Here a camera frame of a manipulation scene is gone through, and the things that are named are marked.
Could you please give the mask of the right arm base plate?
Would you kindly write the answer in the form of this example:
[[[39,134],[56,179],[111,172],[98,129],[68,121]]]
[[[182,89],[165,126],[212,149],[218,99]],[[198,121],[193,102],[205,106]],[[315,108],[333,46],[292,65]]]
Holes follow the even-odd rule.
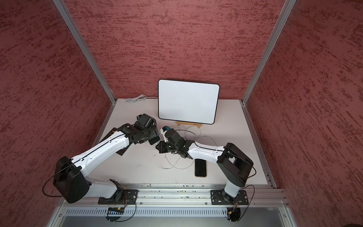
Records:
[[[231,197],[221,190],[211,190],[210,198],[212,205],[248,205],[249,199],[245,190],[240,190],[236,197]]]

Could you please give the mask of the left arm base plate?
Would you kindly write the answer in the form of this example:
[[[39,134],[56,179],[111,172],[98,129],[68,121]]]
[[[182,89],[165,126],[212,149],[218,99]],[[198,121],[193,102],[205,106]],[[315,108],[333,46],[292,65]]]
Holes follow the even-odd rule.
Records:
[[[135,205],[138,198],[139,190],[124,189],[117,190],[111,198],[100,197],[98,200],[99,205]]]

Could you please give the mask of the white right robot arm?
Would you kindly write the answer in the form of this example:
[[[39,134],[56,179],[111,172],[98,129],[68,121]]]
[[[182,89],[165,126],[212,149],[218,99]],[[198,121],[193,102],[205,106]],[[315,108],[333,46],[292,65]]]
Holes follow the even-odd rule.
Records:
[[[177,154],[183,159],[204,160],[219,166],[227,178],[223,194],[234,199],[239,191],[245,187],[251,171],[253,161],[233,143],[225,146],[209,146],[196,141],[185,140],[177,132],[166,133],[166,139],[156,145],[159,153]]]

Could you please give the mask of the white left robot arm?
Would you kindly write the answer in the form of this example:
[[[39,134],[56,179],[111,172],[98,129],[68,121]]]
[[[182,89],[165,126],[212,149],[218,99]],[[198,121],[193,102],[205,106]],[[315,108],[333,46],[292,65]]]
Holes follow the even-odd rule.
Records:
[[[159,140],[156,123],[125,124],[91,149],[71,159],[60,158],[51,180],[67,203],[96,197],[118,203],[123,191],[121,185],[113,179],[108,181],[91,179],[89,174],[113,154],[124,148],[127,149],[131,144],[142,144],[148,141],[153,145]]]

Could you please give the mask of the pink-cased phone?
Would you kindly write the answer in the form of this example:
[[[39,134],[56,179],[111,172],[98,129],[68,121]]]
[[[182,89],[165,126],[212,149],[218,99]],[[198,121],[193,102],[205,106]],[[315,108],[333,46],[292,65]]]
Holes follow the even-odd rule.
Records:
[[[207,176],[207,162],[202,159],[195,159],[195,171],[196,177],[206,177]]]

